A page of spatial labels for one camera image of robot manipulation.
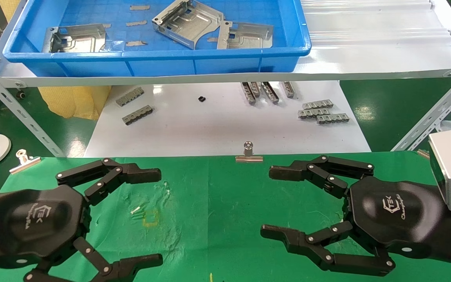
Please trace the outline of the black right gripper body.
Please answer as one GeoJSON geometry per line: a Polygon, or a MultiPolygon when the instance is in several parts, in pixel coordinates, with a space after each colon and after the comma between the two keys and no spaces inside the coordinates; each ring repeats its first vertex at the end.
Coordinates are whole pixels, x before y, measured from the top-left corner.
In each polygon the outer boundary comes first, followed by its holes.
{"type": "Polygon", "coordinates": [[[366,177],[347,197],[352,238],[368,252],[385,249],[412,259],[434,259],[433,238],[445,212],[438,189],[411,181],[366,177]]]}

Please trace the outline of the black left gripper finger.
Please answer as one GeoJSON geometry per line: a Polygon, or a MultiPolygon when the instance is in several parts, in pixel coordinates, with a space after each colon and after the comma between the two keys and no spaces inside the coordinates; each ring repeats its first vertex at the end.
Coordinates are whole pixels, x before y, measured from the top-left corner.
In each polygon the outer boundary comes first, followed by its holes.
{"type": "MultiPolygon", "coordinates": [[[[92,282],[132,282],[138,271],[144,268],[158,267],[163,264],[161,254],[152,254],[138,257],[124,258],[113,263],[100,255],[93,246],[79,237],[73,242],[75,250],[79,251],[86,260],[98,271],[91,279],[92,282]]],[[[48,261],[42,261],[24,276],[25,282],[68,282],[61,277],[49,275],[52,265],[48,261]]]]}
{"type": "Polygon", "coordinates": [[[95,181],[84,192],[84,198],[91,206],[99,204],[124,183],[155,183],[161,179],[162,173],[159,168],[139,168],[136,163],[122,164],[110,158],[70,168],[56,175],[58,184],[66,184],[69,187],[95,181]]]}

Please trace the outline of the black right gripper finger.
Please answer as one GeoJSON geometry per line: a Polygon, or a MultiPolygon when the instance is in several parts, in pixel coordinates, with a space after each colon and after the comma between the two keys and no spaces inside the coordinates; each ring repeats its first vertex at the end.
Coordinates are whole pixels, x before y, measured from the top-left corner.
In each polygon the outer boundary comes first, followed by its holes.
{"type": "Polygon", "coordinates": [[[373,248],[372,256],[331,253],[325,248],[353,233],[353,225],[348,221],[311,234],[267,224],[261,227],[263,238],[283,242],[288,253],[307,257],[322,271],[384,277],[394,270],[396,264],[384,248],[373,248]]]}
{"type": "Polygon", "coordinates": [[[339,176],[362,179],[374,175],[374,165],[321,155],[311,161],[295,160],[289,166],[271,166],[269,177],[283,181],[308,181],[337,199],[348,194],[347,182],[339,176]]]}

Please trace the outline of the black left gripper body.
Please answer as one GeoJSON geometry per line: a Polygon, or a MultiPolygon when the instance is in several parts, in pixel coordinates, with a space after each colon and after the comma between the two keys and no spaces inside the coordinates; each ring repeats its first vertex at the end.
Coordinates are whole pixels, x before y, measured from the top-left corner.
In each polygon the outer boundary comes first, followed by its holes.
{"type": "Polygon", "coordinates": [[[77,252],[73,242],[85,238],[90,221],[84,196],[65,184],[0,193],[0,268],[62,264],[77,252]]]}

